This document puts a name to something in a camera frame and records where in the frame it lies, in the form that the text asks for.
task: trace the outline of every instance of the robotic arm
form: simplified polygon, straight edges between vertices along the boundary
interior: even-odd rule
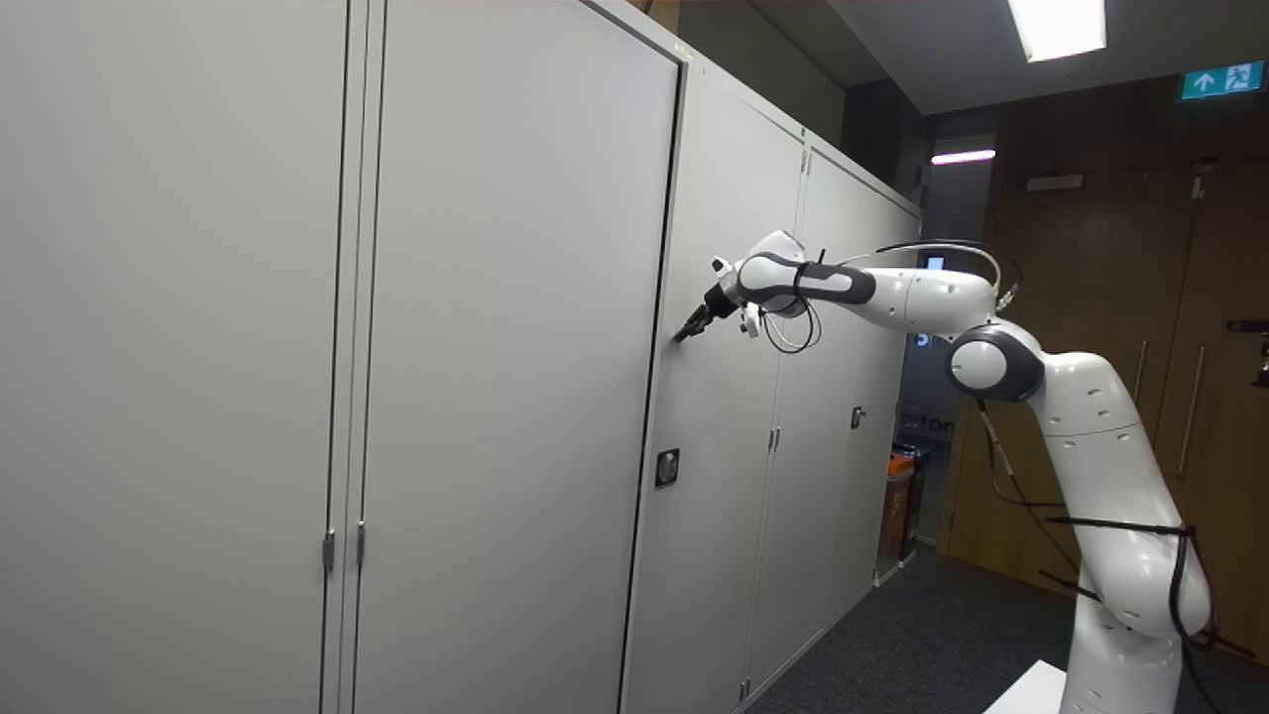
[[[1144,415],[1105,356],[1042,351],[997,318],[997,286],[955,270],[858,270],[809,262],[771,235],[742,262],[713,259],[707,301],[676,331],[686,342],[735,307],[796,318],[834,301],[863,321],[947,342],[955,388],[1025,400],[1048,441],[1084,552],[1064,714],[1162,714],[1183,682],[1183,639],[1211,617],[1211,586],[1191,532],[1159,475]]]

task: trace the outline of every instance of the floor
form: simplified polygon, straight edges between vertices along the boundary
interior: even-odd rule
[[[981,714],[1035,656],[1066,662],[1076,604],[916,552],[849,609],[748,714]],[[1218,714],[1265,714],[1269,670],[1199,655]],[[1206,714],[1183,682],[1178,714]]]

